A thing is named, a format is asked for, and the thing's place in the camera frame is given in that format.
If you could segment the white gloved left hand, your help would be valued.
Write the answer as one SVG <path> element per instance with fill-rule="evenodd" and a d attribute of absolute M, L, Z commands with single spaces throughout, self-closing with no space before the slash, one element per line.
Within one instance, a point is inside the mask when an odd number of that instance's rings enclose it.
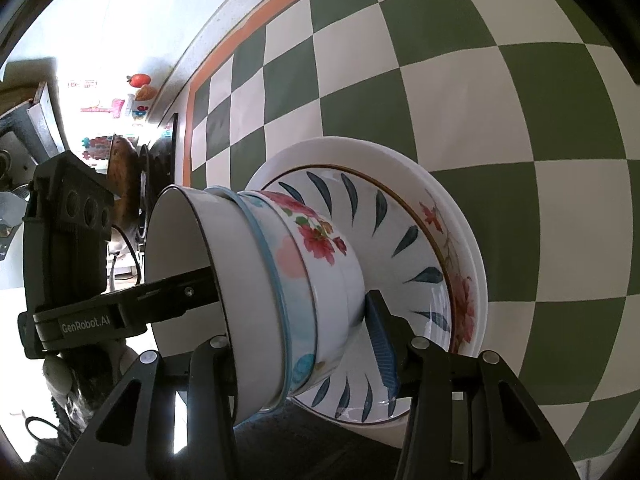
<path fill-rule="evenodd" d="M 84 431 L 137 358 L 125 339 L 116 339 L 46 356 L 42 372 L 56 404 Z"/>

